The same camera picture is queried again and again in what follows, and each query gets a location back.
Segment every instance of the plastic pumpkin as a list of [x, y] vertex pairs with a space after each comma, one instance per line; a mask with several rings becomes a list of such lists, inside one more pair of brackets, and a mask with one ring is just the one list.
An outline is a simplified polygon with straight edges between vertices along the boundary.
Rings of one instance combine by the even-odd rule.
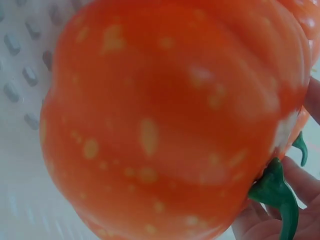
[[53, 182], [97, 236], [219, 236], [286, 150], [303, 30], [273, 0], [94, 1], [57, 43], [41, 112]]

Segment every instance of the yellow spot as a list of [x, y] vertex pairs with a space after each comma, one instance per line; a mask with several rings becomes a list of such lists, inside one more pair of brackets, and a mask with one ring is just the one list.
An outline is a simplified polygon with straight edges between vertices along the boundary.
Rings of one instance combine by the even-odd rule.
[[82, 24], [85, 20], [85, 17], [82, 15], [82, 16], [77, 16], [74, 20], [73, 20], [73, 23], [74, 25], [76, 26], [79, 26], [80, 24]]
[[80, 198], [84, 200], [84, 199], [87, 198], [87, 195], [84, 192], [81, 192], [80, 193]]
[[186, 231], [186, 234], [189, 236], [189, 237], [194, 237], [196, 235], [196, 231], [195, 230], [187, 230]]
[[79, 136], [79, 134], [76, 131], [71, 131], [70, 136], [72, 138], [77, 138]]
[[206, 16], [205, 12], [202, 11], [201, 9], [197, 9], [194, 11], [194, 15], [197, 19], [199, 20], [203, 20]]
[[175, 41], [171, 37], [163, 37], [159, 39], [158, 44], [162, 49], [171, 49], [173, 48]]
[[194, 225], [197, 225], [199, 223], [199, 218], [197, 216], [188, 216], [186, 218], [186, 221], [185, 223], [188, 225], [188, 226], [194, 226]]
[[115, 234], [114, 234], [113, 231], [108, 231], [107, 234], [108, 234], [108, 236], [109, 236], [110, 238], [112, 238], [112, 237], [115, 236]]
[[82, 143], [82, 138], [81, 138], [80, 136], [78, 136], [78, 137], [76, 138], [76, 143], [77, 143], [77, 144], [81, 144], [81, 143]]
[[191, 27], [191, 28], [196, 28], [197, 27], [196, 23], [193, 22], [193, 21], [189, 22], [188, 26]]
[[221, 191], [219, 195], [221, 198], [226, 197], [226, 191], [225, 190]]
[[104, 229], [99, 229], [96, 233], [97, 233], [100, 237], [107, 237], [107, 232], [106, 232], [106, 230], [104, 230]]
[[88, 35], [88, 33], [89, 33], [89, 30], [90, 30], [89, 27], [87, 27], [87, 26], [83, 27], [83, 28], [79, 31], [79, 33], [77, 34], [76, 39], [75, 39], [75, 42], [76, 42], [77, 44], [83, 42], [83, 41], [86, 39], [86, 37], [87, 37], [87, 35]]
[[77, 84], [77, 83], [79, 82], [79, 78], [78, 78], [77, 76], [73, 76], [73, 77], [72, 77], [72, 82], [73, 82], [74, 84]]
[[263, 18], [262, 18], [262, 21], [263, 21], [263, 23], [264, 23], [265, 25], [271, 26], [271, 21], [270, 21], [268, 18], [263, 17]]
[[216, 166], [217, 164], [220, 163], [220, 157], [216, 154], [211, 154], [209, 156], [209, 161], [213, 166]]
[[154, 204], [153, 208], [154, 208], [155, 212], [158, 214], [163, 213], [165, 211], [165, 205], [160, 201], [157, 201]]
[[47, 121], [43, 119], [40, 123], [40, 143], [43, 145], [45, 143], [47, 136]]
[[112, 51], [118, 51], [126, 46], [126, 41], [123, 38], [123, 29], [120, 24], [114, 24], [109, 26], [103, 34], [103, 45], [101, 54]]
[[272, 89], [277, 90], [279, 88], [279, 84], [273, 76], [270, 78], [270, 83], [271, 83]]
[[155, 170], [149, 167], [144, 167], [140, 169], [138, 173], [138, 179], [143, 184], [153, 184], [157, 181], [158, 175]]
[[200, 183], [201, 185], [204, 185], [204, 184], [206, 183], [206, 177], [203, 176], [203, 175], [200, 175], [200, 176], [199, 176], [199, 183]]
[[125, 170], [124, 170], [124, 175], [128, 178], [132, 178], [136, 175], [136, 172], [133, 168], [131, 167], [127, 167]]
[[112, 122], [111, 122], [110, 119], [107, 119], [107, 120], [105, 121], [105, 125], [106, 125], [106, 127], [107, 127], [109, 130], [112, 130], [112, 129], [113, 129], [113, 124], [112, 124]]
[[107, 192], [111, 192], [112, 187], [111, 186], [105, 186], [104, 190], [107, 191]]
[[208, 228], [208, 223], [206, 221], [200, 221], [199, 226], [202, 229], [206, 229]]
[[158, 146], [158, 129], [153, 120], [146, 118], [140, 125], [140, 144], [145, 154], [151, 157]]
[[95, 139], [88, 139], [84, 143], [83, 155], [86, 159], [93, 159], [99, 152], [99, 145]]
[[107, 170], [107, 169], [108, 169], [108, 163], [107, 163], [106, 161], [101, 161], [101, 162], [99, 163], [99, 168], [100, 168], [101, 170]]
[[189, 75], [191, 84], [196, 89], [200, 89], [203, 84], [210, 82], [210, 80], [213, 78], [213, 74], [209, 70], [202, 67], [192, 67]]
[[129, 189], [129, 192], [134, 192], [135, 190], [136, 190], [136, 186], [135, 185], [133, 185], [133, 184], [130, 184], [129, 185], [129, 187], [128, 187], [128, 189]]
[[233, 182], [237, 182], [245, 176], [243, 172], [238, 172], [236, 175], [232, 177]]
[[151, 234], [151, 235], [154, 235], [157, 233], [157, 229], [155, 226], [151, 225], [151, 224], [147, 224], [145, 225], [145, 231], [148, 233], [148, 234]]
[[170, 182], [170, 183], [169, 183], [169, 187], [170, 187], [171, 189], [176, 189], [176, 188], [177, 188], [177, 184], [176, 184], [175, 182]]
[[230, 161], [228, 162], [228, 166], [230, 168], [234, 168], [235, 166], [239, 165], [248, 155], [247, 150], [239, 151], [235, 156], [233, 156]]
[[222, 85], [217, 85], [215, 93], [208, 97], [209, 106], [213, 110], [218, 110], [222, 104], [222, 99], [226, 95], [225, 88]]

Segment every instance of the toy pumpkin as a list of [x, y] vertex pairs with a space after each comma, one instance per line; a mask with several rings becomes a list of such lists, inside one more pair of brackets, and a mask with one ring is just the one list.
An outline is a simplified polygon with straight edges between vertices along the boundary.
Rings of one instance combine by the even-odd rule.
[[[54, 184], [97, 236], [209, 240], [248, 193], [282, 208], [264, 195], [283, 196], [268, 176], [281, 176], [272, 159], [304, 125], [316, 33], [282, 4], [96, 0], [65, 27], [40, 141]], [[289, 240], [298, 207], [284, 198]]]

